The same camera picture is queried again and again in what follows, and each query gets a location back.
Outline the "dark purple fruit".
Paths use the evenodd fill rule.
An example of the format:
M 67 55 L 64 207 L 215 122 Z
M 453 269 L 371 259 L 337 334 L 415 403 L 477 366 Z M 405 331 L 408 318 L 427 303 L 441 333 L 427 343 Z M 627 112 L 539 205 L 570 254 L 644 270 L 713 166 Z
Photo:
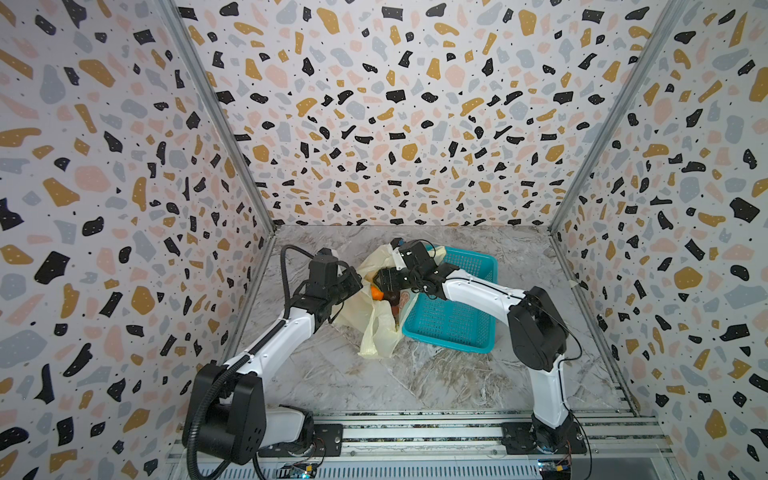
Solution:
M 383 294 L 383 299 L 388 301 L 391 305 L 398 305 L 401 300 L 401 292 L 385 292 Z

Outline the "orange tangerine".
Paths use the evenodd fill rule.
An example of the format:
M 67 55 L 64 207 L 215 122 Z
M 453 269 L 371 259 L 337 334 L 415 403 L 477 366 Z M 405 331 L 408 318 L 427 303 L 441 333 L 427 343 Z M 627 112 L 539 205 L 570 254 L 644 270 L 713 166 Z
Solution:
M 371 286 L 371 297 L 375 301 L 383 301 L 384 293 L 375 285 Z

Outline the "translucent yellowish plastic bag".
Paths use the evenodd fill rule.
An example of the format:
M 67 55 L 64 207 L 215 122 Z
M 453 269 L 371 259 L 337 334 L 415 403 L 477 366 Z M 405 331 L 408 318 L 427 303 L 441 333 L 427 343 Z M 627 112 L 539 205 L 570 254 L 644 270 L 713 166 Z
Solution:
M 437 247 L 437 261 L 445 262 L 442 256 L 444 247 Z M 375 301 L 371 297 L 373 277 L 382 268 L 393 267 L 393 249 L 390 244 L 379 246 L 358 267 L 363 288 L 333 312 L 338 316 L 335 321 L 342 326 L 357 330 L 362 334 L 359 343 L 359 355 L 365 359 L 390 358 L 403 338 L 402 326 L 419 295 L 410 290 L 401 291 L 398 305 L 388 301 Z

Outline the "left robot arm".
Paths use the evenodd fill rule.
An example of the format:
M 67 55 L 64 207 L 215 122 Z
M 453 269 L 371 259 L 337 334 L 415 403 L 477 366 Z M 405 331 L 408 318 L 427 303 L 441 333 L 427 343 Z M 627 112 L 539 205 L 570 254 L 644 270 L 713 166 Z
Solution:
M 266 388 L 302 343 L 335 320 L 362 279 L 328 248 L 308 257 L 308 277 L 296 290 L 281 277 L 284 306 L 272 326 L 240 354 L 196 374 L 182 435 L 190 478 L 217 479 L 232 464 L 257 463 L 259 451 L 273 446 L 297 455 L 316 449 L 312 413 L 268 406 Z

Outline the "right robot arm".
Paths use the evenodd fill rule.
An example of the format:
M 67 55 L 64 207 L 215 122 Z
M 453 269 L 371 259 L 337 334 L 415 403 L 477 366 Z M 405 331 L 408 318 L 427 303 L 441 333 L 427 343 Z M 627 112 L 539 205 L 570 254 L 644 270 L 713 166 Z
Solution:
M 573 422 L 561 379 L 569 331 L 547 292 L 513 289 L 480 279 L 447 261 L 438 261 L 421 240 L 391 242 L 394 265 L 373 277 L 376 300 L 402 291 L 426 294 L 473 307 L 507 325 L 514 354 L 528 368 L 536 428 L 547 433 Z

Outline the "teal plastic basket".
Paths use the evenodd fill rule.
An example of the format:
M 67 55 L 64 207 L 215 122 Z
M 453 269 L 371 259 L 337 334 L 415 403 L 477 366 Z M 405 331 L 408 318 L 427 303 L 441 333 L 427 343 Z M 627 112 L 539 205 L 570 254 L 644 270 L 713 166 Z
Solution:
M 465 272 L 495 283 L 498 262 L 487 254 L 444 247 L 442 259 Z M 481 310 L 453 301 L 419 295 L 402 326 L 413 340 L 469 353 L 488 354 L 494 348 L 496 319 Z

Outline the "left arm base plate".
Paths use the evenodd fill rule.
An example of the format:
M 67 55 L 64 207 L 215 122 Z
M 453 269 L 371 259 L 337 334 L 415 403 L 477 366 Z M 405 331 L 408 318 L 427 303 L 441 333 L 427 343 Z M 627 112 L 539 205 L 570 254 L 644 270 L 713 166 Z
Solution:
M 339 457 L 341 455 L 344 427 L 340 423 L 321 423 L 305 427 L 297 440 L 278 442 L 262 447 L 262 458 Z

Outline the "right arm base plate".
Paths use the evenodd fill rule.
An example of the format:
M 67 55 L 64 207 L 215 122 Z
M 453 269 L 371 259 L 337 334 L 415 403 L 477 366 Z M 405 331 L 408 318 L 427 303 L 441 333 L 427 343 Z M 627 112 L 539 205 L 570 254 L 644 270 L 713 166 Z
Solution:
M 501 444 L 508 455 L 586 454 L 586 438 L 575 421 L 552 428 L 536 419 L 501 424 Z

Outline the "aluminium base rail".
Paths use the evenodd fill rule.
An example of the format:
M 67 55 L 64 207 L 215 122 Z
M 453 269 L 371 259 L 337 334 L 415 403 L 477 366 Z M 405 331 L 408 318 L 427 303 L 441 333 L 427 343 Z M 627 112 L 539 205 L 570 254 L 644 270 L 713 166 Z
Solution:
M 270 446 L 225 479 L 681 479 L 653 418 L 578 411 L 569 441 L 544 453 L 523 411 L 347 412 L 317 417 L 304 453 Z

